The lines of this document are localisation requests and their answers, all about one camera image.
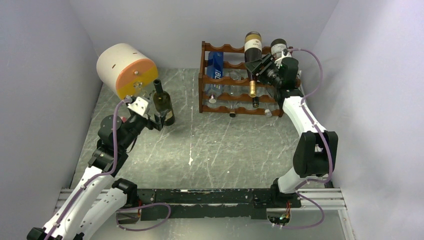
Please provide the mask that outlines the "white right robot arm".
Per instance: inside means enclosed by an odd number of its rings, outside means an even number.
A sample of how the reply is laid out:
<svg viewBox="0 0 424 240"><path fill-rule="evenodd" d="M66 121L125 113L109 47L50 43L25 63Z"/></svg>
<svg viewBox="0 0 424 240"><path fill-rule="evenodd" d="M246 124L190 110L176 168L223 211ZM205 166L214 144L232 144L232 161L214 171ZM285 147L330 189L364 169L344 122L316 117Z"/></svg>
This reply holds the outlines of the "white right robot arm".
<svg viewBox="0 0 424 240"><path fill-rule="evenodd" d="M261 59L245 63L247 71L260 83L274 87L274 99L293 123L299 141L292 168L276 180L276 190L270 202L282 207L308 182L326 183L332 177L338 147L338 135L318 122L297 86L299 62L293 57L276 60L270 53Z"/></svg>

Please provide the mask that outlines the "gold foil wine bottle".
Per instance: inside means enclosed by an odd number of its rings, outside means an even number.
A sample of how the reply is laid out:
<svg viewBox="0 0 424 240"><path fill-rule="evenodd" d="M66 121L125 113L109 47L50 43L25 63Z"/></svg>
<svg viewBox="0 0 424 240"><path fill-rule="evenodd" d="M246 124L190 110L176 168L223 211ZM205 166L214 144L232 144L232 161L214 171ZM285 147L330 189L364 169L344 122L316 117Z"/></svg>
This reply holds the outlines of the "gold foil wine bottle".
<svg viewBox="0 0 424 240"><path fill-rule="evenodd" d="M244 61L246 63L256 61L262 58L262 37L257 31L250 31L244 39ZM257 96L257 80L256 76L247 70L249 79L249 96L255 98Z"/></svg>

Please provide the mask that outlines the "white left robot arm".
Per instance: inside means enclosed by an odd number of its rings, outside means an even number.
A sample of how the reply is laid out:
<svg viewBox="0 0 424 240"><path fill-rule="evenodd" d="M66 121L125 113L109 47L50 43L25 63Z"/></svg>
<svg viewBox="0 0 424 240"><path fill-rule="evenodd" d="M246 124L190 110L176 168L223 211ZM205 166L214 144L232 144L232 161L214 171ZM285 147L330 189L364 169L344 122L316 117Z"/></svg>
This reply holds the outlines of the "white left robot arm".
<svg viewBox="0 0 424 240"><path fill-rule="evenodd" d="M43 227L32 228L26 238L89 240L118 210L140 207L137 185L115 177L128 158L128 147L141 131L160 131L164 121L162 115L150 119L134 111L126 121L116 114L105 117L98 131L97 149L79 184L54 216Z"/></svg>

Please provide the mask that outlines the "clear glass bottle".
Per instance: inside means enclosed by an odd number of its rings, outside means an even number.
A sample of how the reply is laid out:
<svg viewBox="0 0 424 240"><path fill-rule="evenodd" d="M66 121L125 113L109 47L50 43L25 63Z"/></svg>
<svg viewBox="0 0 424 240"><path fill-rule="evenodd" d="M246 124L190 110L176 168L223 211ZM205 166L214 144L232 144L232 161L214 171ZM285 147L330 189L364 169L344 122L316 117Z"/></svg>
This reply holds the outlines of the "clear glass bottle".
<svg viewBox="0 0 424 240"><path fill-rule="evenodd" d="M134 96L135 97L144 97L149 99L151 94L151 88L149 83L143 83L141 81L136 81L133 84L134 87Z"/></svg>

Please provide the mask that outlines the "dark green wine bottle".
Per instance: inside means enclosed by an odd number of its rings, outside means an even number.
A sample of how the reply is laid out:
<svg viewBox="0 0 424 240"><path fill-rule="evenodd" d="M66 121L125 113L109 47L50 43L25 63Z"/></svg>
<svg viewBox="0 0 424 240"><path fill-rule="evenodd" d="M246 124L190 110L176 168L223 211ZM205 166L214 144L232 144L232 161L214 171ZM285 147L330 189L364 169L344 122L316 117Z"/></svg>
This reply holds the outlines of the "dark green wine bottle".
<svg viewBox="0 0 424 240"><path fill-rule="evenodd" d="M159 113L166 113L164 116L164 125L171 126L175 123L175 114L172 106L171 97L168 92L163 89L160 79L153 81L155 92L153 94L153 102Z"/></svg>

